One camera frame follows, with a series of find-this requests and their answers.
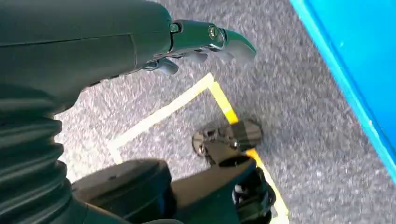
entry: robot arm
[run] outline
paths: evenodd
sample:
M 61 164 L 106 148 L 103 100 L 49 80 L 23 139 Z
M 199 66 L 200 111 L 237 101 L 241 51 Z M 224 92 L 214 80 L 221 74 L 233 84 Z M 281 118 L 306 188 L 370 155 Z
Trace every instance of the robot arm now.
M 54 142 L 62 124 L 53 115 L 102 79 L 141 69 L 175 73 L 169 57 L 256 54 L 238 33 L 172 21 L 163 6 L 145 0 L 4 0 L 0 21 L 0 223 L 127 223 L 71 195 L 66 165 L 57 161 L 63 146 Z M 235 182 L 254 170 L 246 161 L 222 171 Z M 232 181 L 224 183 L 230 192 Z M 175 189 L 184 192 L 183 183 L 190 181 Z
M 243 36 L 212 23 L 172 22 L 145 0 L 16 0 L 0 4 L 0 85 L 45 95 L 47 113 L 70 108 L 81 90 L 140 69 L 173 74 L 168 57 L 206 53 L 253 59 Z

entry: blue panel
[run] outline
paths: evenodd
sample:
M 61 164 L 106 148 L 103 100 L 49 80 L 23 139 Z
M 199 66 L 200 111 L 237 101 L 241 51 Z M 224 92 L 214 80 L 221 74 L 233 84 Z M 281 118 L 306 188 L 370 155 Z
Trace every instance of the blue panel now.
M 396 0 L 290 0 L 396 183 Z

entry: yellow tape line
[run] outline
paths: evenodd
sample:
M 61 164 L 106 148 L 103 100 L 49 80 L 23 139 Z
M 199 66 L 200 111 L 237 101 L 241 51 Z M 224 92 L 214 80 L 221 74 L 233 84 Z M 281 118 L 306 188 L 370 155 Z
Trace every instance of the yellow tape line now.
M 174 99 L 170 104 L 154 112 L 153 114 L 141 120 L 138 124 L 130 128 L 120 136 L 109 141 L 107 144 L 107 148 L 109 149 L 110 154 L 113 157 L 115 163 L 117 164 L 122 163 L 122 157 L 118 151 L 118 148 L 124 146 L 129 141 L 133 140 L 138 135 L 140 135 L 142 132 L 148 130 L 153 125 L 161 122 L 162 120 L 170 116 L 173 112 L 177 111 L 178 109 L 180 109 L 181 107 L 192 101 L 195 97 L 197 97 L 209 86 L 211 86 L 213 82 L 214 82 L 213 75 L 211 73 L 208 73 L 206 76 L 200 79 L 195 85 L 189 88 L 186 92 L 184 92 L 182 95 Z
M 226 95 L 222 91 L 219 83 L 213 82 L 211 86 L 209 86 L 209 90 L 211 91 L 213 97 L 215 98 L 217 104 L 219 105 L 220 109 L 226 116 L 228 122 L 230 124 L 235 124 L 237 123 L 238 117 L 236 116 L 236 113 L 234 112 L 233 108 L 231 107 L 230 102 L 228 101 Z M 278 213 L 278 217 L 275 217 L 271 220 L 271 224 L 288 224 L 289 223 L 289 210 L 286 207 L 285 202 L 283 201 L 281 194 L 279 193 L 279 190 L 276 188 L 274 181 L 271 178 L 271 175 L 269 174 L 268 170 L 265 168 L 264 163 L 261 161 L 261 158 L 259 157 L 257 151 L 253 148 L 248 151 L 246 151 L 246 154 L 249 155 L 250 157 L 254 158 L 256 160 L 257 166 L 260 167 L 265 175 L 265 179 L 268 182 L 268 184 L 272 187 L 276 194 L 276 201 L 274 204 L 274 208 L 276 212 Z
M 228 102 L 228 99 L 224 92 L 221 90 L 218 82 L 213 82 L 211 86 L 209 86 L 209 90 L 211 91 L 214 99 L 219 105 L 220 109 L 226 116 L 228 122 L 230 124 L 238 123 L 238 117 L 236 116 L 231 104 Z

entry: gray carpet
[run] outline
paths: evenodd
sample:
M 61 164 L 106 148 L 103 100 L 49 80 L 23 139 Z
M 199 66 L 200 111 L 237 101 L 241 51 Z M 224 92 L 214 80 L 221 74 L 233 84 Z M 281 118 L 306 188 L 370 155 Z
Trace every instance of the gray carpet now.
M 368 142 L 287 0 L 161 0 L 174 19 L 210 21 L 247 36 L 254 64 L 210 56 L 179 60 L 167 77 L 138 72 L 83 92 L 58 118 L 62 160 L 74 181 L 114 163 L 106 143 L 167 105 L 212 71 L 238 116 L 260 121 L 257 150 L 276 182 L 291 223 L 396 223 L 396 187 Z M 191 148 L 195 130 L 225 124 L 209 92 L 120 148 L 123 159 L 166 159 L 175 178 L 206 167 Z

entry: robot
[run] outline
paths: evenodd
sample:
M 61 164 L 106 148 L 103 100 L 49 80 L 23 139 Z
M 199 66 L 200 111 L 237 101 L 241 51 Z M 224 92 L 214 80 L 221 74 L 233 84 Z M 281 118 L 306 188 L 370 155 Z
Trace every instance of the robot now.
M 198 131 L 193 147 L 211 166 L 173 182 L 165 161 L 145 159 L 71 184 L 54 141 L 62 123 L 53 116 L 84 88 L 139 70 L 174 74 L 169 58 L 252 60 L 243 36 L 174 21 L 145 0 L 6 0 L 0 21 L 0 223 L 270 222 L 274 193 L 243 153 L 261 140 L 254 122 Z

